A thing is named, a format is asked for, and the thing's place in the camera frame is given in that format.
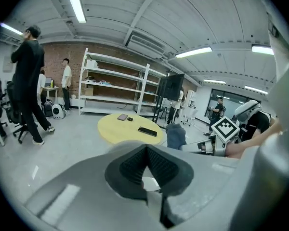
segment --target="black monitor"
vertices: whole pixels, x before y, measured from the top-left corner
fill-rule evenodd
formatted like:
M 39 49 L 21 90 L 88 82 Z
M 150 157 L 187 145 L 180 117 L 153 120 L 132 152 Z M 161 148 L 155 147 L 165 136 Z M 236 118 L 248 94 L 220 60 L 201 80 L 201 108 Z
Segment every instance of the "black monitor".
M 178 101 L 183 80 L 184 74 L 161 78 L 159 81 L 158 96 Z

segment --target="white box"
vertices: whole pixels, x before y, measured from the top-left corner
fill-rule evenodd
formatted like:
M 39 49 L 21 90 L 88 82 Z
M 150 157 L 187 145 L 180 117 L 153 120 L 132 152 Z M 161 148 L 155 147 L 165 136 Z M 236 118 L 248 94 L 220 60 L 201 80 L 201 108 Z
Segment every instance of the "white box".
M 87 60 L 87 68 L 98 68 L 97 61 Z

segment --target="man in black outfit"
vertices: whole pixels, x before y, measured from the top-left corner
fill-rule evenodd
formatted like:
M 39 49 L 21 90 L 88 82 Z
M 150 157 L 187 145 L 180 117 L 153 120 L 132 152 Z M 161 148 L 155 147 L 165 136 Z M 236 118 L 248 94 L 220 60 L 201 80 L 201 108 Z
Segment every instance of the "man in black outfit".
M 221 119 L 221 112 L 223 111 L 223 97 L 218 97 L 217 98 L 217 105 L 215 109 L 212 109 L 213 114 L 211 117 L 211 122 L 209 126 L 209 132 L 205 133 L 205 136 L 210 136 L 212 133 L 212 125 L 214 125 L 217 121 Z
M 29 27 L 24 32 L 25 41 L 12 53 L 11 60 L 13 63 L 17 62 L 13 77 L 13 97 L 33 136 L 33 143 L 43 145 L 44 141 L 34 123 L 32 113 L 45 131 L 52 132 L 54 128 L 41 111 L 37 100 L 39 72 L 44 67 L 44 49 L 37 41 L 39 35 L 40 28 L 38 26 Z

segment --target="white sneaker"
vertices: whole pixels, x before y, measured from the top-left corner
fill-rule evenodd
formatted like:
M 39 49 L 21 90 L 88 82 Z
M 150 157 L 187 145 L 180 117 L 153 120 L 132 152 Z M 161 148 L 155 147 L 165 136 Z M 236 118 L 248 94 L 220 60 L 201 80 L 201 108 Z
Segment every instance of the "white sneaker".
M 32 140 L 32 142 L 33 142 L 33 144 L 35 144 L 35 145 L 43 145 L 45 142 L 44 141 L 42 141 L 42 142 L 36 142 L 36 141 L 34 141 L 34 140 Z
M 54 128 L 54 127 L 48 127 L 48 128 L 47 128 L 47 131 L 48 131 L 49 133 L 51 133 L 51 132 L 55 131 L 55 128 Z

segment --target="yellow round table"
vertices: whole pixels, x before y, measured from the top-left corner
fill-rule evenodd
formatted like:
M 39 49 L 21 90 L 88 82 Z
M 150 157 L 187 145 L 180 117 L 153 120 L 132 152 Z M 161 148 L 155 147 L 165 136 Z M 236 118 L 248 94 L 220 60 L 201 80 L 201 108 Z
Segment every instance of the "yellow round table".
M 129 115 L 133 121 L 118 120 L 120 113 L 104 116 L 97 124 L 100 135 L 108 142 L 117 144 L 123 141 L 141 141 L 146 144 L 158 144 L 163 138 L 163 132 L 153 121 L 138 115 Z M 138 131 L 139 127 L 156 131 L 156 137 Z

